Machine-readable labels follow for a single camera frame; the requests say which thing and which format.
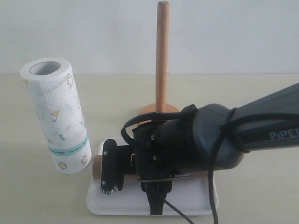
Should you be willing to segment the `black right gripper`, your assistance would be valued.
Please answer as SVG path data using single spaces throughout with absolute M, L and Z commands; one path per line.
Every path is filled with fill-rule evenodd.
M 121 129 L 127 143 L 117 150 L 114 139 L 103 144 L 100 190 L 105 195 L 122 191 L 125 175 L 136 175 L 144 182 L 164 182 L 178 176 L 178 122 L 150 121 L 133 129 L 133 137 L 127 128 Z

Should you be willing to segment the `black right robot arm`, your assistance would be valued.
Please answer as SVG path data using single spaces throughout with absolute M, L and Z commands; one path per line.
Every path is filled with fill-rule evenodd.
M 125 123 L 123 146 L 103 144 L 100 189 L 122 190 L 125 175 L 170 182 L 202 171 L 232 169 L 246 153 L 299 144 L 299 86 L 294 84 L 244 106 L 186 106 L 148 112 Z

